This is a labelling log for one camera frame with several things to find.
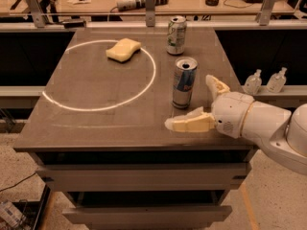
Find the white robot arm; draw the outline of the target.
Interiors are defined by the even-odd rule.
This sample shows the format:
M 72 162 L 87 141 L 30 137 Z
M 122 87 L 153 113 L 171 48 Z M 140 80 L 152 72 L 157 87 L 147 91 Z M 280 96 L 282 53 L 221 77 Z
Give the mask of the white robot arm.
M 175 132 L 207 132 L 215 128 L 232 138 L 253 142 L 271 160 L 296 173 L 307 174 L 307 107 L 291 112 L 261 103 L 248 94 L 232 92 L 212 75 L 205 78 L 211 91 L 211 111 L 201 107 L 169 118 L 165 127 Z

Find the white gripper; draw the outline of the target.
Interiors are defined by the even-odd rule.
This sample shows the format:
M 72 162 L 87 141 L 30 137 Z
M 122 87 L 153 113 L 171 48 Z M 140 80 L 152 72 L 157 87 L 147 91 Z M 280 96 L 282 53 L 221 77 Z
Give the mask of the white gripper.
M 239 92 L 230 92 L 228 85 L 212 75 L 207 75 L 205 82 L 212 99 L 215 100 L 211 105 L 213 115 L 204 112 L 202 107 L 198 107 L 185 115 L 167 119 L 164 123 L 165 127 L 175 132 L 194 133 L 207 132 L 216 124 L 216 129 L 221 134 L 239 138 L 243 121 L 254 103 L 253 97 Z

